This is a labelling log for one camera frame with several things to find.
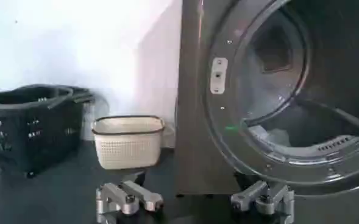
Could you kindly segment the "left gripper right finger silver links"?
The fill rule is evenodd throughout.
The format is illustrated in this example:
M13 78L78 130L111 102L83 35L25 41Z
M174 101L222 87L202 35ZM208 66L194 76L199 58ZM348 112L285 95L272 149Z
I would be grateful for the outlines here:
M241 192L230 196L234 211L246 212L254 208L261 215L278 215L279 223L294 223L294 191L286 184L257 181Z

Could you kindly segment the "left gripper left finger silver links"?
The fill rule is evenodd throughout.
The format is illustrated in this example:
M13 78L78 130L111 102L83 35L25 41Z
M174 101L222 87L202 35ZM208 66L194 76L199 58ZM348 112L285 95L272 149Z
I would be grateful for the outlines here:
M133 173L118 183L104 183L96 188L96 222L116 223L114 212L125 216L135 215L140 208L148 212L163 209L161 194L144 187L146 175Z

